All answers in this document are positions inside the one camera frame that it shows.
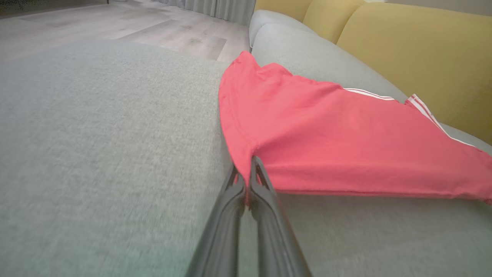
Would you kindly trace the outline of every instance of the sofa seat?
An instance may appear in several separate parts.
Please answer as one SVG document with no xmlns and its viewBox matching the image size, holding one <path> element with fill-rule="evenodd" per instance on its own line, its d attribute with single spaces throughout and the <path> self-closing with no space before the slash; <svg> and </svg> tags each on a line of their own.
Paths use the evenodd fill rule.
<svg viewBox="0 0 492 277">
<path fill-rule="evenodd" d="M 301 30 L 310 34 L 316 35 L 316 33 L 311 30 L 308 26 L 302 24 L 301 22 L 295 20 L 294 18 L 269 10 L 257 10 L 253 13 L 251 21 L 249 23 L 249 46 L 252 48 L 256 34 L 261 29 L 262 26 L 268 23 L 278 23 L 284 26 L 289 26 L 290 28 Z"/>
<path fill-rule="evenodd" d="M 227 66 L 124 41 L 2 64 L 0 276 L 184 276 L 231 166 L 217 101 Z M 480 201 L 280 200 L 313 276 L 492 272 L 492 209 Z M 257 276 L 257 242 L 245 212 L 238 276 Z"/>
</svg>

